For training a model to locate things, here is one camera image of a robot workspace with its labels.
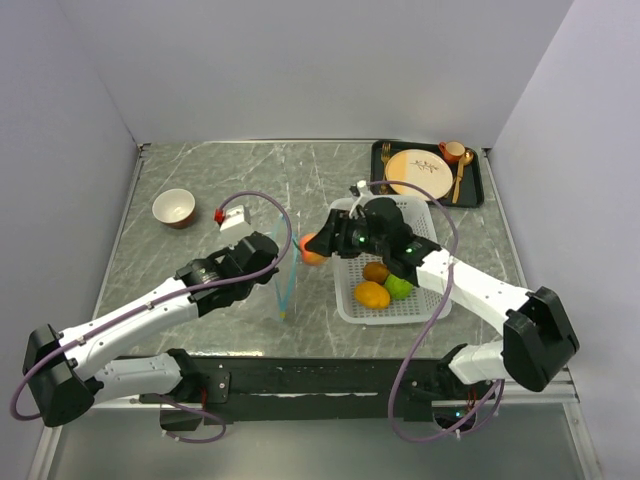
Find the pink peach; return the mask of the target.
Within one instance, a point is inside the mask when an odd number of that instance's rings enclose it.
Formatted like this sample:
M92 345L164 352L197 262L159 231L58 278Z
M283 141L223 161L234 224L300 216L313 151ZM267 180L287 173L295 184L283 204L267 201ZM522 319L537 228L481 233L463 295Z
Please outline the pink peach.
M310 251L307 248L308 242L315 236L314 233L308 233L299 239L299 250L302 261L309 266L320 266L324 264L328 258Z

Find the clear zip top bag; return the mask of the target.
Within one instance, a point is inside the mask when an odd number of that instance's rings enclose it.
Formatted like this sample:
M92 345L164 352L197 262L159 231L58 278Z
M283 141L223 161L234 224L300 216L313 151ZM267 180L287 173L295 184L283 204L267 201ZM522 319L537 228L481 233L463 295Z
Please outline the clear zip top bag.
M279 263L279 271L265 285L255 289L259 318L283 322L287 316L289 302L293 299L296 286L296 270L299 251L298 238L292 234L291 245L283 260Z

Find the orange mango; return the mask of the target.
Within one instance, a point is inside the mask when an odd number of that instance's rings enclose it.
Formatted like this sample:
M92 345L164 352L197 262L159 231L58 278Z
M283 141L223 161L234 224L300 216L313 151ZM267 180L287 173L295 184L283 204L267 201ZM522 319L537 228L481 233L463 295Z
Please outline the orange mango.
M357 285L353 296L359 304L369 309L386 309L391 303L389 292L373 281L365 281Z

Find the green apple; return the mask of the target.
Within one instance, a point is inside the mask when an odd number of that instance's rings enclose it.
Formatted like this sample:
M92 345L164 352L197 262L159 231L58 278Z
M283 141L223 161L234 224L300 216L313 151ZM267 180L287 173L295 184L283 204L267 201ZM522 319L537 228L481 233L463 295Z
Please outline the green apple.
M384 288L392 300L403 300L411 294L413 285L407 280L390 274L385 280Z

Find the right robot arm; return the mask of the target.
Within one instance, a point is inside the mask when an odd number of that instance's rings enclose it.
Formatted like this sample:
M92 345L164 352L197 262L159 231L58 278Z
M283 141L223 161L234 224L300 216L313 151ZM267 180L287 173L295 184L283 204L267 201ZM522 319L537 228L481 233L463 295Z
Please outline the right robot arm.
M390 273L446 296L493 327L501 341L459 346L443 358L439 390L460 398L472 384L511 379L541 392L580 345L558 295L530 291L491 277L419 235L393 197L374 197L352 210L333 209L308 251L323 257L377 256Z

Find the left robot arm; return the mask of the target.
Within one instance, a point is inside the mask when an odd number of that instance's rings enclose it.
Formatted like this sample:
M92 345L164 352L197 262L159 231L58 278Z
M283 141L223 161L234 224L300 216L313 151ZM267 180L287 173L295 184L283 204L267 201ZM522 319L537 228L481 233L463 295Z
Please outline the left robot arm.
M85 324L31 332L23 375L48 427L65 425L93 405L135 394L166 395L184 402L206 391L206 381L183 349L148 358L122 359L155 333L246 299L277 273L279 248L254 232L235 246L190 261L149 293Z

